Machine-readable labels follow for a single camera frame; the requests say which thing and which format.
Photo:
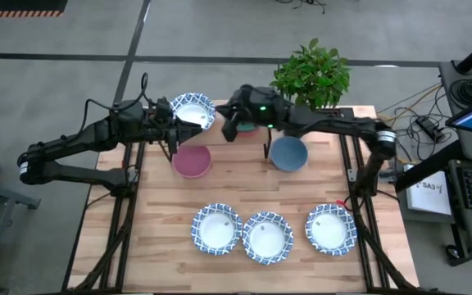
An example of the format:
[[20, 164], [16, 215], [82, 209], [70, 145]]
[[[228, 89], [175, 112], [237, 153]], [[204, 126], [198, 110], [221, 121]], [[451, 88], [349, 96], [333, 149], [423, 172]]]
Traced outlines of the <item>black power adapter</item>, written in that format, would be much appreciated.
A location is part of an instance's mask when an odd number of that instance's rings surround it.
[[439, 127], [438, 122], [433, 122], [427, 116], [419, 116], [415, 119], [415, 123], [433, 142], [439, 143], [444, 139], [443, 129]]

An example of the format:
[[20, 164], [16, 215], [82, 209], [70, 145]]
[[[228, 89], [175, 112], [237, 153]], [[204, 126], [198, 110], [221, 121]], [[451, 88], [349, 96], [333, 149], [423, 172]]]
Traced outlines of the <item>blue plastic bowl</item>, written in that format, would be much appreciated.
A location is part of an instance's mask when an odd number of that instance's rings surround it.
[[294, 172], [307, 163], [308, 149], [299, 138], [281, 137], [272, 143], [270, 159], [279, 170]]

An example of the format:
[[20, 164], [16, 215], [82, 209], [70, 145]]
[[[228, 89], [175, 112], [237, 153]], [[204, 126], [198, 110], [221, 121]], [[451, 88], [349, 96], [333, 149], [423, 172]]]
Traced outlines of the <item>potted green plant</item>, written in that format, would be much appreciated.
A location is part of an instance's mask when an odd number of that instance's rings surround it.
[[314, 38], [274, 71], [270, 85], [298, 106], [334, 108], [348, 92], [351, 70], [338, 49], [320, 46]]

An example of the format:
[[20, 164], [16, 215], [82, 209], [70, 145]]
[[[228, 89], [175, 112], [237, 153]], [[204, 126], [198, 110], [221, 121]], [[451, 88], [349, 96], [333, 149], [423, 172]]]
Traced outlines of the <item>white printed paper sheet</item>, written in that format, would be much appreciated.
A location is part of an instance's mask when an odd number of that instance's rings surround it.
[[406, 189], [407, 206], [411, 210], [450, 216], [452, 214], [447, 179], [439, 171]]

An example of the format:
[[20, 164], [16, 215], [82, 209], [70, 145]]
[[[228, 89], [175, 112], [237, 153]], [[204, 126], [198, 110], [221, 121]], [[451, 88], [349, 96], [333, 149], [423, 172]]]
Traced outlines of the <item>blue patterned paper bowl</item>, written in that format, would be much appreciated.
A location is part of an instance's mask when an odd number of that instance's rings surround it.
[[306, 219], [305, 234], [316, 251], [329, 256], [345, 256], [356, 246], [355, 221], [338, 204], [324, 203], [312, 209]]
[[216, 105], [203, 93], [183, 93], [170, 106], [174, 118], [200, 125], [203, 130], [210, 129], [216, 119]]
[[190, 234], [200, 252], [223, 256], [229, 254], [242, 237], [243, 222], [231, 206], [211, 203], [193, 217]]
[[272, 211], [252, 215], [243, 226], [243, 248], [247, 256], [264, 266], [280, 263], [293, 249], [293, 229]]

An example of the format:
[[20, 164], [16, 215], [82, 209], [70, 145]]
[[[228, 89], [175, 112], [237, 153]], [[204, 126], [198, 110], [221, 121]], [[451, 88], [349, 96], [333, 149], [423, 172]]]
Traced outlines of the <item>pink plastic bowl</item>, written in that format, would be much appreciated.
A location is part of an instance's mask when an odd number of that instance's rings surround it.
[[211, 153], [206, 146], [181, 146], [173, 156], [172, 166], [184, 178], [200, 178], [211, 168]]

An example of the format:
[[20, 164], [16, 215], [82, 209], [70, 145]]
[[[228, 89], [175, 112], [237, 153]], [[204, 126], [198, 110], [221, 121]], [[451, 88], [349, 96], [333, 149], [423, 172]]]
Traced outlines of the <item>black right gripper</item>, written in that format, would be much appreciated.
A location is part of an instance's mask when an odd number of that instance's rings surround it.
[[239, 91], [238, 103], [227, 102], [216, 106], [216, 111], [225, 119], [240, 120], [243, 111], [245, 121], [259, 126], [274, 128], [285, 121], [289, 102], [273, 88], [244, 84]]

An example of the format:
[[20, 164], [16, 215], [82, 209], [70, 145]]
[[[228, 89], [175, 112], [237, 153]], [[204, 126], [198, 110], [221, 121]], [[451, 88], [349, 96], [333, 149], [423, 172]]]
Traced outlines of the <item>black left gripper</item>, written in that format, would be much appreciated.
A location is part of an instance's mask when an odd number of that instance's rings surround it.
[[174, 112], [166, 97], [158, 98], [155, 102], [151, 98], [146, 101], [148, 128], [153, 133], [147, 139], [148, 143], [164, 141], [183, 144], [203, 132], [203, 128], [195, 124], [179, 125], [177, 130]]

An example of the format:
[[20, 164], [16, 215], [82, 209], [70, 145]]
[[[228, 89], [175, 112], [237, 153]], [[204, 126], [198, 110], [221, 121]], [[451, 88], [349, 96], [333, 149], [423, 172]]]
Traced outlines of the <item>black mat with hazard stripes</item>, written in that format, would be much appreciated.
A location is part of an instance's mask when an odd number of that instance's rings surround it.
[[58, 17], [68, 0], [0, 0], [0, 18]]

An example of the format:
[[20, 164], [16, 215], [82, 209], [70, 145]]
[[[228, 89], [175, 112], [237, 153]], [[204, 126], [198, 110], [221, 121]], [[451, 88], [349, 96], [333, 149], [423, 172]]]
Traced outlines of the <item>black diagonal support bar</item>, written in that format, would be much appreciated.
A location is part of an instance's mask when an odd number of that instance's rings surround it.
[[398, 176], [395, 183], [395, 191], [400, 193], [430, 175], [446, 169], [450, 161], [464, 158], [461, 143], [459, 140], [456, 140]]

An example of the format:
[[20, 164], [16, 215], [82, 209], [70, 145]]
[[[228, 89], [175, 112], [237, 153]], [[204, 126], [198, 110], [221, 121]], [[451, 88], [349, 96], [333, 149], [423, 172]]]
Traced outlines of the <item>grey workstation desk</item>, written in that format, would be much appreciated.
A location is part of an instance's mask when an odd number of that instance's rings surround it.
[[[439, 67], [452, 116], [472, 106], [472, 70], [465, 75], [458, 73], [455, 70], [458, 62], [444, 62]], [[462, 199], [457, 173], [458, 168], [472, 167], [472, 132], [462, 129], [456, 129], [456, 132], [465, 158], [450, 161], [447, 168], [441, 170], [446, 173], [446, 179], [450, 182], [450, 206], [455, 218], [452, 225], [455, 244], [446, 246], [448, 262], [452, 266], [472, 259], [472, 209], [467, 208]]]

